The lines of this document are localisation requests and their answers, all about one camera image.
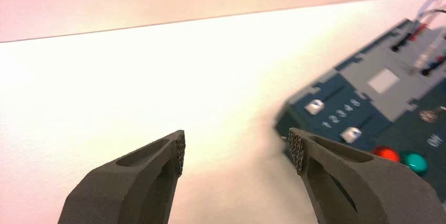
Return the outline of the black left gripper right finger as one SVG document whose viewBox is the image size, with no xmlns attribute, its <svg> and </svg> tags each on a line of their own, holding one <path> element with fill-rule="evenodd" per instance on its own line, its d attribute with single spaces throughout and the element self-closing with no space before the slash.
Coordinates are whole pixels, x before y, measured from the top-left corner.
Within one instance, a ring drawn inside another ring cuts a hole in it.
<svg viewBox="0 0 446 224">
<path fill-rule="evenodd" d="M 297 128 L 288 141 L 319 223 L 445 223 L 435 190 L 403 164 Z"/>
</svg>

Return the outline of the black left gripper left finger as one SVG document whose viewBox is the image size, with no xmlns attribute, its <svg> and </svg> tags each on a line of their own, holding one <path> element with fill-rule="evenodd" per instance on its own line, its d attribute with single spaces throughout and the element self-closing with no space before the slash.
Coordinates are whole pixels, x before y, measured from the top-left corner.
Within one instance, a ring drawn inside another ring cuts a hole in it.
<svg viewBox="0 0 446 224">
<path fill-rule="evenodd" d="M 59 223 L 168 223 L 183 172 L 177 130 L 90 171 L 70 192 Z"/>
</svg>

